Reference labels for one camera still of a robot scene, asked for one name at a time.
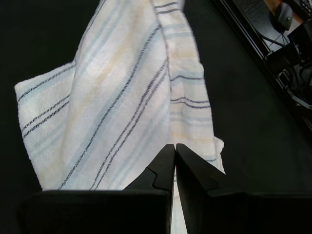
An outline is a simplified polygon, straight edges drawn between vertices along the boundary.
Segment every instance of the fabric fold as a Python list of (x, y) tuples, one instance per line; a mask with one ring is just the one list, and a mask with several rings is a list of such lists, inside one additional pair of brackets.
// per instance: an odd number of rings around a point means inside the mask
[(223, 171), (223, 142), (214, 137), (181, 8), (181, 1), (102, 0), (73, 62), (15, 86), (22, 137), (44, 190), (123, 189), (167, 143), (186, 144)]

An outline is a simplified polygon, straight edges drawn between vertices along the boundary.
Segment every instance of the dish towel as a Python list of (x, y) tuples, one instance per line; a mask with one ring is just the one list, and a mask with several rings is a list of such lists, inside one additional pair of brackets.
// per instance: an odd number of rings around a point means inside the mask
[[(15, 86), (44, 190), (123, 189), (167, 143), (223, 171), (223, 142), (181, 9), (178, 0), (102, 0), (71, 63)], [(186, 232), (177, 189), (172, 221), (172, 233)]]

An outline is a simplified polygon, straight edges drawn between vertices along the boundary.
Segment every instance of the black plastic part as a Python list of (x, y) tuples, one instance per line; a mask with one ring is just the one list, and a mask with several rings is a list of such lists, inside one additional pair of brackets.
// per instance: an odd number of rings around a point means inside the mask
[(177, 145), (176, 176), (188, 234), (300, 233), (310, 228), (311, 193), (242, 191), (182, 144)]
[(31, 196), (18, 207), (21, 232), (169, 234), (175, 153), (173, 145), (166, 145), (123, 191), (46, 191)]
[(167, 144), (126, 189), (155, 188), (173, 192), (176, 150)]

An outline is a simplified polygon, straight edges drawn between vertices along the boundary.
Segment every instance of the black cable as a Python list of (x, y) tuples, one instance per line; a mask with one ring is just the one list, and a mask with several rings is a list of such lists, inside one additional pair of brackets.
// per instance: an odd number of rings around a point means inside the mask
[(285, 37), (284, 34), (282, 34), (282, 37), (285, 39), (286, 43), (288, 44), (289, 42), (288, 42), (288, 40), (287, 40), (287, 37)]
[(272, 40), (272, 39), (270, 39), (270, 38), (267, 38), (265, 35), (262, 35), (261, 33), (259, 33), (259, 31), (258, 30), (256, 30), (256, 32), (258, 33), (258, 35), (261, 37), (261, 38), (263, 38), (264, 40), (267, 40), (267, 41), (269, 41), (269, 42), (272, 42), (272, 43), (274, 43), (274, 44), (276, 44), (276, 45), (279, 45), (279, 46), (281, 46), (281, 47), (284, 47), (285, 45), (283, 45), (282, 43), (279, 43), (279, 42), (277, 42), (277, 41), (275, 41), (275, 40)]
[(285, 40), (284, 40), (283, 34), (281, 34), (281, 36), (282, 36), (282, 39), (283, 39), (283, 44), (285, 44)]

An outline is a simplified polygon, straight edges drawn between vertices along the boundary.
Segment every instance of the towel stripe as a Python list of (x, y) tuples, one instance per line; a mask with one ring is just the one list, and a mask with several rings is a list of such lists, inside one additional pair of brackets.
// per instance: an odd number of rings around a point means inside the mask
[(122, 143), (120, 144), (120, 146), (118, 147), (118, 149), (115, 151), (115, 153), (113, 154), (113, 156), (111, 157), (111, 160), (109, 161), (101, 179), (99, 180), (95, 190), (98, 188), (98, 186), (100, 185), (100, 183), (102, 182), (102, 179), (104, 178), (106, 172), (108, 171), (109, 167), (111, 166), (114, 157), (116, 156), (116, 154), (119, 152), (119, 150), (121, 149), (121, 147), (123, 146), (123, 144), (126, 142), (126, 140), (128, 139), (128, 137), (130, 136), (131, 132), (133, 131), (133, 129), (136, 127), (137, 123), (139, 122), (143, 112), (145, 111), (146, 106), (148, 105), (149, 101), (151, 100), (151, 98), (153, 97), (154, 93), (156, 92), (156, 90), (158, 89), (158, 87), (161, 85), (161, 83), (163, 82), (163, 80), (165, 79), (165, 75), (167, 74), (167, 72), (165, 72), (160, 81), (157, 83), (157, 85), (154, 87), (154, 89), (152, 90), (151, 94), (149, 95), (148, 99), (146, 100), (143, 109), (141, 110), (140, 114), (138, 115), (138, 117), (136, 118), (135, 123), (133, 124), (132, 128), (129, 130), (128, 134), (126, 135), (125, 139), (122, 141)]
[(186, 102), (180, 101), (180, 102), (171, 102), (171, 104), (180, 104), (183, 103), (185, 105), (187, 105), (188, 107), (194, 108), (194, 109), (206, 109), (206, 108), (210, 108), (210, 106), (192, 106)]
[(162, 7), (171, 6), (171, 5), (174, 5), (174, 4), (177, 4), (177, 2), (176, 2), (176, 1), (173, 1), (173, 2), (168, 3), (168, 4), (165, 4), (165, 5), (156, 6), (155, 8), (162, 8)]
[(178, 99), (171, 99), (170, 101), (179, 101), (179, 100), (182, 100), (182, 99), (185, 99), (185, 100), (188, 100), (190, 102), (193, 102), (193, 103), (208, 103), (209, 101), (193, 101), (193, 100), (190, 100), (186, 97), (180, 97)]
[(54, 108), (56, 108), (58, 105), (60, 105), (63, 101), (65, 101), (67, 98), (69, 98), (70, 94), (67, 95), (66, 97), (64, 97), (63, 99), (61, 99), (59, 102), (57, 102), (56, 104), (54, 104), (52, 107), (50, 107), (48, 110), (42, 112), (40, 115), (38, 115), (37, 117), (35, 117), (32, 121), (30, 121), (29, 123), (27, 123), (23, 129), (21, 130), (21, 132), (23, 132), (28, 126), (30, 126), (34, 121), (36, 121), (37, 119), (39, 119), (40, 117), (42, 117), (43, 115), (45, 115), (46, 113), (52, 111)]
[(193, 78), (193, 77), (177, 76), (177, 77), (171, 79), (170, 81), (174, 81), (175, 79), (178, 79), (178, 78), (193, 79), (193, 80), (202, 80), (202, 79), (204, 79), (204, 78)]
[(206, 159), (205, 161), (206, 162), (214, 162), (214, 161), (216, 161), (216, 158), (214, 158), (214, 159)]
[(18, 102), (25, 97), (27, 94), (29, 94), (31, 91), (37, 89), (38, 87), (40, 87), (41, 85), (45, 84), (46, 82), (49, 82), (51, 80), (53, 80), (54, 78), (58, 77), (59, 75), (63, 74), (64, 72), (67, 72), (68, 70), (72, 69), (73, 67), (75, 67), (76, 64), (71, 65), (70, 67), (65, 68), (64, 70), (54, 74), (53, 76), (51, 76), (50, 78), (44, 80), (43, 82), (37, 84), (36, 86), (32, 87), (31, 89), (27, 90), (25, 93), (22, 94), (22, 96), (19, 97)]
[(56, 111), (54, 111), (51, 115), (49, 115), (47, 118), (45, 118), (43, 121), (37, 123), (33, 128), (31, 128), (24, 136), (23, 139), (25, 139), (25, 137), (27, 137), (33, 130), (35, 130), (36, 128), (38, 128), (40, 125), (42, 125), (44, 122), (46, 122), (47, 120), (49, 120), (51, 117), (53, 117), (54, 115), (56, 115), (61, 109), (63, 109), (67, 104), (69, 103), (66, 102), (64, 103), (60, 108), (58, 108)]
[(120, 99), (120, 97), (123, 95), (123, 93), (125, 92), (125, 90), (127, 89), (127, 87), (129, 86), (132, 78), (134, 77), (136, 70), (140, 64), (141, 58), (143, 57), (143, 54), (147, 48), (147, 46), (149, 45), (149, 43), (152, 41), (153, 37), (155, 36), (155, 34), (157, 33), (157, 31), (160, 29), (160, 25), (158, 27), (156, 27), (154, 29), (154, 31), (151, 33), (151, 35), (148, 37), (147, 41), (145, 42), (139, 57), (136, 61), (136, 64), (132, 70), (132, 73), (129, 77), (129, 79), (127, 80), (126, 84), (124, 85), (124, 87), (122, 88), (121, 92), (118, 94), (118, 96), (116, 97), (116, 99), (114, 100), (114, 102), (112, 103), (112, 105), (108, 108), (107, 112), (105, 113), (105, 115), (103, 116), (103, 118), (101, 119), (100, 123), (98, 124), (96, 130), (94, 131), (88, 145), (86, 146), (85, 150), (82, 152), (81, 156), (79, 157), (79, 159), (77, 160), (77, 162), (75, 163), (75, 165), (72, 167), (72, 169), (70, 170), (69, 174), (67, 175), (67, 177), (65, 178), (65, 180), (62, 182), (62, 184), (60, 185), (60, 187), (58, 188), (58, 190), (60, 190), (61, 188), (64, 187), (64, 185), (67, 183), (67, 181), (69, 180), (69, 178), (71, 177), (71, 175), (73, 174), (73, 172), (75, 171), (75, 169), (77, 168), (77, 166), (79, 165), (79, 163), (81, 162), (82, 158), (84, 157), (84, 155), (87, 153), (89, 147), (91, 146), (95, 136), (98, 133), (99, 128), (101, 127), (103, 121), (105, 120), (105, 118), (108, 116), (109, 112), (112, 110), (112, 108), (115, 106), (115, 104), (118, 102), (118, 100)]
[(160, 67), (160, 69), (156, 72), (155, 76), (153, 77), (153, 79), (150, 81), (150, 83), (148, 84), (147, 86), (147, 89), (145, 90), (144, 94), (142, 95), (141, 97), (141, 100), (140, 100), (140, 103), (138, 104), (137, 108), (136, 108), (136, 111), (134, 113), (134, 115), (132, 116), (132, 118), (130, 119), (129, 123), (127, 124), (127, 126), (125, 127), (125, 129), (122, 131), (122, 133), (119, 135), (118, 139), (116, 140), (116, 142), (114, 143), (114, 145), (112, 146), (111, 150), (109, 151), (109, 153), (107, 154), (107, 156), (105, 157), (105, 160), (103, 161), (99, 171), (97, 172), (97, 175), (94, 179), (94, 182), (90, 188), (90, 190), (93, 188), (93, 186), (95, 185), (106, 161), (107, 161), (107, 158), (109, 157), (109, 155), (111, 154), (111, 152), (114, 150), (114, 148), (116, 147), (116, 145), (118, 144), (118, 142), (120, 141), (120, 139), (122, 138), (123, 134), (127, 131), (127, 129), (129, 128), (130, 124), (132, 123), (132, 121), (135, 119), (135, 117), (137, 116), (137, 113), (140, 109), (140, 107), (142, 106), (144, 100), (145, 100), (145, 97), (148, 95), (152, 85), (154, 84), (154, 82), (156, 81), (156, 79), (159, 77), (160, 73), (164, 70), (165, 68), (165, 65), (167, 63), (167, 59), (165, 59), (165, 61), (163, 62), (162, 66)]
[(169, 11), (160, 11), (157, 13), (157, 15), (160, 15), (160, 14), (167, 14), (167, 13), (170, 13), (170, 12), (173, 12), (173, 11), (179, 11), (180, 9), (171, 9)]

